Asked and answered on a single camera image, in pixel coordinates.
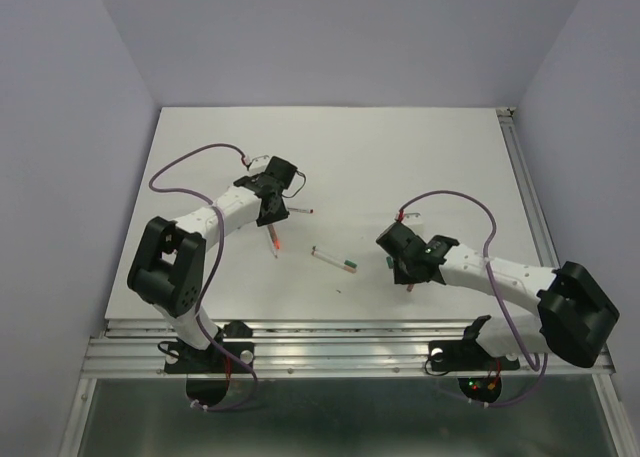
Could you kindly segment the red capped marker pen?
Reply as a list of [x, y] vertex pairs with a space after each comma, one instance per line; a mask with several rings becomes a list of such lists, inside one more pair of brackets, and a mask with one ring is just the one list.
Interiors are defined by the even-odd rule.
[[290, 212], [301, 213], [301, 214], [313, 214], [314, 209], [312, 208], [297, 208], [297, 207], [288, 207]]

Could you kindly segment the orange marker clear cap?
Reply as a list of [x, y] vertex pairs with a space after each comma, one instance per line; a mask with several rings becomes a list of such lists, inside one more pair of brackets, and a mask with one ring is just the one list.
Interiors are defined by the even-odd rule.
[[280, 243], [279, 243], [279, 238], [277, 235], [277, 232], [275, 230], [275, 227], [273, 224], [269, 224], [267, 226], [267, 231], [269, 234], [269, 238], [271, 241], [271, 246], [272, 246], [272, 252], [275, 258], [278, 257], [279, 255], [279, 250], [280, 250]]

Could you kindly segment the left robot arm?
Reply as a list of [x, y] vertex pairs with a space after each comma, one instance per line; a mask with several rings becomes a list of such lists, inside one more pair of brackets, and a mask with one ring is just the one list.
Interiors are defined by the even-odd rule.
[[223, 350], [213, 340], [218, 327], [202, 308], [207, 252], [222, 252], [225, 238], [245, 225], [287, 219], [284, 192], [299, 174], [295, 165], [271, 157], [205, 206], [173, 220], [155, 217], [144, 228], [127, 286], [161, 313], [199, 370], [215, 369]]

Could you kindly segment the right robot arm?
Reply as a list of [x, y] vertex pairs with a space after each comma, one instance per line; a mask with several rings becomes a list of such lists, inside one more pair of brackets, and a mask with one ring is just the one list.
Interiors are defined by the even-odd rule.
[[393, 262], [397, 285], [435, 282], [464, 288], [523, 309], [520, 316], [476, 318], [459, 340], [436, 341], [437, 372], [486, 370], [495, 361], [525, 354], [553, 354], [591, 368], [620, 313], [589, 271], [567, 261], [559, 268], [532, 267], [481, 252], [435, 235], [424, 240], [394, 222], [376, 243]]

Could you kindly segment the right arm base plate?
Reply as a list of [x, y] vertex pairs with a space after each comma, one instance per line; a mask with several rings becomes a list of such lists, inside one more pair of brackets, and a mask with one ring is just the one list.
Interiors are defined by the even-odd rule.
[[444, 376], [450, 372], [472, 372], [520, 369], [518, 358], [492, 357], [477, 342], [482, 327], [491, 319], [478, 317], [464, 329], [459, 340], [432, 340], [424, 368], [429, 375]]

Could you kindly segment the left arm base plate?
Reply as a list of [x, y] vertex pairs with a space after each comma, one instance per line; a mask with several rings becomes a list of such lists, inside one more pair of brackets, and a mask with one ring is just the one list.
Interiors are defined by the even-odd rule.
[[[215, 340], [234, 357], [240, 358], [244, 351], [254, 353], [255, 345], [250, 342], [254, 331], [244, 322], [235, 320], [225, 324]], [[212, 345], [205, 350], [189, 347], [182, 340], [163, 340], [157, 349], [165, 356], [164, 372], [174, 375], [248, 374], [249, 371], [234, 359], [227, 357]]]

